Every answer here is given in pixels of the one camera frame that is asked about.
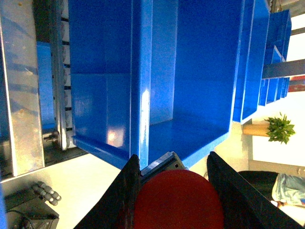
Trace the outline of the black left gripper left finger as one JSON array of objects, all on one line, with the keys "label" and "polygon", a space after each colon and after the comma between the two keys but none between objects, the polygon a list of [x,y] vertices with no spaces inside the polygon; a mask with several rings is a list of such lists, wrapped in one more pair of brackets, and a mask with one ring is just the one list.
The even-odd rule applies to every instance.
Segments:
[{"label": "black left gripper left finger", "polygon": [[133,229],[134,204],[140,190],[140,165],[132,155],[76,229]]}]

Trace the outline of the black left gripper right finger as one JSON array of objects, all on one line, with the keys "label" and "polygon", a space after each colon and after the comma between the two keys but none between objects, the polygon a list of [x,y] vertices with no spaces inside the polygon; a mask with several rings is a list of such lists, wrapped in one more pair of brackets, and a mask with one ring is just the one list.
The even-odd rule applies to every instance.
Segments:
[{"label": "black left gripper right finger", "polygon": [[207,158],[209,182],[219,195],[226,229],[301,229],[216,152]]}]

